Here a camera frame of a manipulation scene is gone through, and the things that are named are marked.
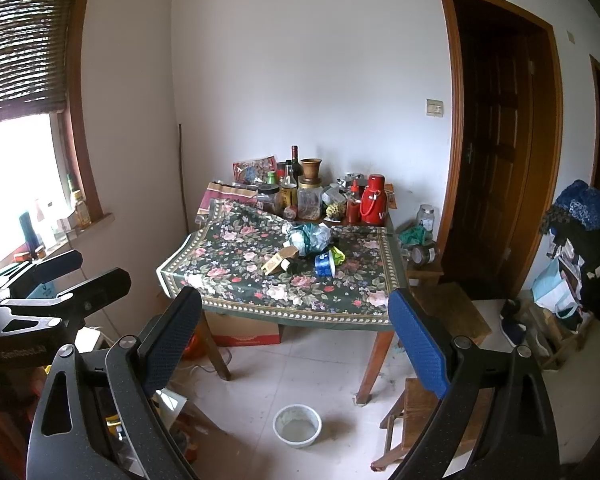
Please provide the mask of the small red can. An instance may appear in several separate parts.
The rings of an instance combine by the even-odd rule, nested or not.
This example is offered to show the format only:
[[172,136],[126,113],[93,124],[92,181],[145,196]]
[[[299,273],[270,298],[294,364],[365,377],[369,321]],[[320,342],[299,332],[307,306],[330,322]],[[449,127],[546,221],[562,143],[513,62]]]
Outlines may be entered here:
[[287,220],[294,220],[297,216],[298,212],[296,206],[287,206],[283,211],[283,217]]

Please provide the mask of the clear jar with gold lid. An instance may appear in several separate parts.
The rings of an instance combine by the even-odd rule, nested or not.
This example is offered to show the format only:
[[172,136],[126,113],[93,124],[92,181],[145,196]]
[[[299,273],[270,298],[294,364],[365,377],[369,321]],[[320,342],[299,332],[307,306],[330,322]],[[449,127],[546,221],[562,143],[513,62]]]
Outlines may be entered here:
[[322,181],[301,178],[298,184],[298,218],[314,221],[321,217]]

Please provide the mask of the glass jar on side table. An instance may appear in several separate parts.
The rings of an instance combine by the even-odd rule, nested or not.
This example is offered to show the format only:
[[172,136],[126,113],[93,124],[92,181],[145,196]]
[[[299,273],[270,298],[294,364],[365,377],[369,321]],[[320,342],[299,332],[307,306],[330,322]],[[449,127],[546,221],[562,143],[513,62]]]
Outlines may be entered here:
[[421,204],[417,211],[416,220],[419,226],[426,232],[431,233],[434,230],[434,222],[436,222],[434,207],[429,204]]

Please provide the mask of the floral green tablecloth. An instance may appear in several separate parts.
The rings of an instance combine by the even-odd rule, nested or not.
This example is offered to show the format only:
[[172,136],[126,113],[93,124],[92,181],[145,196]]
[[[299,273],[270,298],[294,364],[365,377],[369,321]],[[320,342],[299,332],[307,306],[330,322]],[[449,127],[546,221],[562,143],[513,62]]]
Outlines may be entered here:
[[209,312],[373,332],[390,330],[389,296],[406,284],[388,226],[302,226],[231,200],[212,200],[157,276],[169,297],[197,289]]

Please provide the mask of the snack packet red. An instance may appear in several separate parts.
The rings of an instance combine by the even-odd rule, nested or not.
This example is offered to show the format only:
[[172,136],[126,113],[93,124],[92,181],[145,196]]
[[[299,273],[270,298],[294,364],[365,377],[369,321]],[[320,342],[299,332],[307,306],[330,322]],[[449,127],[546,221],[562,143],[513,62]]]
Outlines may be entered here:
[[234,181],[242,184],[262,184],[268,182],[268,173],[276,170],[274,156],[234,162]]

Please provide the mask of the green wrapper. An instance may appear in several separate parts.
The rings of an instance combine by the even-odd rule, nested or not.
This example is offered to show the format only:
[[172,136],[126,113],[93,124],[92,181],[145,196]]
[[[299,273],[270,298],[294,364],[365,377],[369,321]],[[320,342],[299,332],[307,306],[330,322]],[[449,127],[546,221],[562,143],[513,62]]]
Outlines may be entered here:
[[346,255],[336,246],[329,248],[335,266],[341,266],[346,261]]

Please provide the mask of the green plastic bag bundle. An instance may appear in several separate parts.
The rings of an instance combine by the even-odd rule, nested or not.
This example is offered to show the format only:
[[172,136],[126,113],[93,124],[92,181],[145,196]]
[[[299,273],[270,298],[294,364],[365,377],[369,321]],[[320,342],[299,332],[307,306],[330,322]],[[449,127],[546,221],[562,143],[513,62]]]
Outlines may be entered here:
[[298,250],[298,256],[304,258],[317,255],[332,242],[332,230],[325,223],[290,223],[282,227],[286,244]]

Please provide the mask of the red thermos jug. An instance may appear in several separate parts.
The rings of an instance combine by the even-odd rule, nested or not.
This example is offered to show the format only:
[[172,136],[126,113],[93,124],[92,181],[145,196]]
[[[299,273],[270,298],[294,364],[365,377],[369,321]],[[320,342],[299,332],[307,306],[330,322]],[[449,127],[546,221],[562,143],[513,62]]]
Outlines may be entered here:
[[370,174],[361,197],[361,219],[370,226],[383,226],[388,214],[385,177],[382,174]]

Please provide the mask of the blue lucky cup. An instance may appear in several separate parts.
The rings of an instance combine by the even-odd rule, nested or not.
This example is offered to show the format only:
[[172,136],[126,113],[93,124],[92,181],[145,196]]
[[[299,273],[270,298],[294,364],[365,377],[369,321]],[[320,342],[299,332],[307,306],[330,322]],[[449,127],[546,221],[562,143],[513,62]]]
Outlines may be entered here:
[[314,258],[314,272],[320,278],[333,278],[336,275],[336,263],[331,250],[326,250]]

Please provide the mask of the white plastic basin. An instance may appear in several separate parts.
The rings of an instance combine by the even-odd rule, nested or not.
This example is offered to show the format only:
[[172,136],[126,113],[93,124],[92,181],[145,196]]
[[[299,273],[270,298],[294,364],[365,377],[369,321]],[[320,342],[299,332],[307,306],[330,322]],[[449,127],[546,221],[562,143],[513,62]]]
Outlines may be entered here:
[[320,414],[304,404],[290,404],[274,416],[272,427],[280,442],[291,448],[307,448],[321,435]]

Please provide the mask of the green teal cloth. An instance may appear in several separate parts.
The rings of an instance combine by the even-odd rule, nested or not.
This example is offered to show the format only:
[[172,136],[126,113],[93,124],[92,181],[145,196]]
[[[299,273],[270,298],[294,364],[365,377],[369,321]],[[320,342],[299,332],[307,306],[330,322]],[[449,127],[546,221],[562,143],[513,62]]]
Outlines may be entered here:
[[432,241],[432,234],[421,224],[414,224],[408,229],[400,232],[399,235],[400,243],[406,247],[412,247],[417,245],[427,245]]

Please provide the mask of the wooden stool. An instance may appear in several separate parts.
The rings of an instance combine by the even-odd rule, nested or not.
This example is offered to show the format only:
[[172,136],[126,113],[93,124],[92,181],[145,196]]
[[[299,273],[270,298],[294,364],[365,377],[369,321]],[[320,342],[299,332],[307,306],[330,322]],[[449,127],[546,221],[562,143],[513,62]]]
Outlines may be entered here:
[[457,284],[397,289],[389,296],[388,315],[416,376],[407,378],[380,423],[386,432],[384,454],[370,464],[373,471],[400,462],[425,430],[457,370],[453,339],[478,346],[491,333]]

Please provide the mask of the dark wine bottle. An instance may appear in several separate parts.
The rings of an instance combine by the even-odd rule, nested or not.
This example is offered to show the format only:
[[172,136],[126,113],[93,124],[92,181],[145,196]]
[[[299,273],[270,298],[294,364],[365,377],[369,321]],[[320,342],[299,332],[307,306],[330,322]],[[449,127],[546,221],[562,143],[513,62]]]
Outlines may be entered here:
[[291,147],[291,162],[292,162],[292,174],[294,175],[294,180],[298,181],[303,174],[303,169],[299,160],[299,152],[298,146],[293,145]]

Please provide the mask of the brown wooden door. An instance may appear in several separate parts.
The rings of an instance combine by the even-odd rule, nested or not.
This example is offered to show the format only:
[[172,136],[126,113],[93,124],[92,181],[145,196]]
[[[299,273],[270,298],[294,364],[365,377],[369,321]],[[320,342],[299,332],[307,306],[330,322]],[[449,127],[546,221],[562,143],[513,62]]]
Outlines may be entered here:
[[472,299],[520,292],[538,251],[562,148],[554,29],[506,0],[441,0],[452,146],[438,234],[446,280]]

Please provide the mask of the maroon patterned cloth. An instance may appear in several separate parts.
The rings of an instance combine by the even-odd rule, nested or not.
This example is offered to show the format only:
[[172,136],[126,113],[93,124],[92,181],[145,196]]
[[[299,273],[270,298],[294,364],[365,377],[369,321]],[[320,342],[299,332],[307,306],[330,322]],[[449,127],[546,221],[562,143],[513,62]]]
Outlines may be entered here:
[[209,214],[211,203],[214,200],[231,200],[253,206],[257,201],[258,191],[245,185],[227,184],[221,181],[210,182],[204,190],[204,195],[199,204],[195,222],[203,224]]

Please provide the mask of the light switch plate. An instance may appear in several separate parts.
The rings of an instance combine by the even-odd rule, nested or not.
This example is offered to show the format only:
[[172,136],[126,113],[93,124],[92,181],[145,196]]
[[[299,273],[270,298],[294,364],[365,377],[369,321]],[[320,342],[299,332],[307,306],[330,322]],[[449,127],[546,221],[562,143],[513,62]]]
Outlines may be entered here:
[[444,103],[440,100],[426,99],[426,115],[442,118],[444,116]]

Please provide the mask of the wooden table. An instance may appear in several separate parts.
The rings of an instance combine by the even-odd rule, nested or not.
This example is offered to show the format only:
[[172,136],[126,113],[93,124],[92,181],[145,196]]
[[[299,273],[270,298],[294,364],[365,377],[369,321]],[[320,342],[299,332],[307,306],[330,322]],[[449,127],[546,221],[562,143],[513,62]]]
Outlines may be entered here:
[[208,311],[256,318],[280,325],[325,330],[371,330],[370,360],[355,396],[370,402],[388,354],[393,329],[388,318],[390,292],[406,284],[392,226],[332,226],[346,255],[333,278],[315,275],[303,260],[291,276],[264,275],[261,266],[282,246],[283,220],[251,205],[214,200],[207,220],[195,231],[186,283],[193,285]]

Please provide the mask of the red sauce bottle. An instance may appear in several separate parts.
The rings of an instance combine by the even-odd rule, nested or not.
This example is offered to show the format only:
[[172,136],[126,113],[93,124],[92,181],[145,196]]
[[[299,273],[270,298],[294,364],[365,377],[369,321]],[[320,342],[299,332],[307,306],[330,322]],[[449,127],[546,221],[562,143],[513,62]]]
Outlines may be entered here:
[[360,186],[358,185],[358,179],[354,179],[347,194],[347,222],[351,226],[361,222],[360,206]]

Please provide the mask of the brown clay pot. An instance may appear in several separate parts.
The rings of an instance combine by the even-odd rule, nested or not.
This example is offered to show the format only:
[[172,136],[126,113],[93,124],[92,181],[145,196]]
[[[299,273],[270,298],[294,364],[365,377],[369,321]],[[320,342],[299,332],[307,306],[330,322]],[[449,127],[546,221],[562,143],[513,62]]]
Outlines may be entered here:
[[320,166],[322,160],[320,158],[304,158],[300,160],[302,167],[302,177],[308,181],[316,181],[320,177]]

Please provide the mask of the red cardboard box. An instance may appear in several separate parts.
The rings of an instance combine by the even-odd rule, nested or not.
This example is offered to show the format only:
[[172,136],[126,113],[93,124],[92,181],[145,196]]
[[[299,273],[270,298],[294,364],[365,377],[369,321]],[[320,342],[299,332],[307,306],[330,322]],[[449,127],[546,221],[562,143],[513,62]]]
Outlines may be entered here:
[[220,347],[270,346],[282,340],[276,323],[213,312],[204,315],[213,340]]

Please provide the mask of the clothes pile on rack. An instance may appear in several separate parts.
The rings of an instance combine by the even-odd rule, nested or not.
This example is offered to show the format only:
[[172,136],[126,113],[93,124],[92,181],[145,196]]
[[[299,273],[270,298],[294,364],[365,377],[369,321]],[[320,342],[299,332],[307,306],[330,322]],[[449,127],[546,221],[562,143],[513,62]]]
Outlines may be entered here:
[[545,211],[550,263],[533,281],[534,303],[570,330],[585,315],[600,321],[600,191],[575,180]]

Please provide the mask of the bamboo window blind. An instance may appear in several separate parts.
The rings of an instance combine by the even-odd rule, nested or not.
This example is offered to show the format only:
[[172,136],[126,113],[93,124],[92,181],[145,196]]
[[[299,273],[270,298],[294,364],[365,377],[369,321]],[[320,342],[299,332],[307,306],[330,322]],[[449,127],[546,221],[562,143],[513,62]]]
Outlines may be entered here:
[[0,122],[66,106],[74,0],[0,0]]

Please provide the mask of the yellow label glass bottle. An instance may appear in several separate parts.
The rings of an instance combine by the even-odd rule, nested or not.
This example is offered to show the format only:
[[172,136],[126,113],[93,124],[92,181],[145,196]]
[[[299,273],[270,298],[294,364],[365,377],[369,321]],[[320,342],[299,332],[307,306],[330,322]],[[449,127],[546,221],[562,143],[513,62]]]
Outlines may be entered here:
[[290,159],[285,162],[285,171],[279,182],[280,196],[282,196],[283,207],[295,207],[298,204],[297,191],[298,182],[294,175],[294,164]]

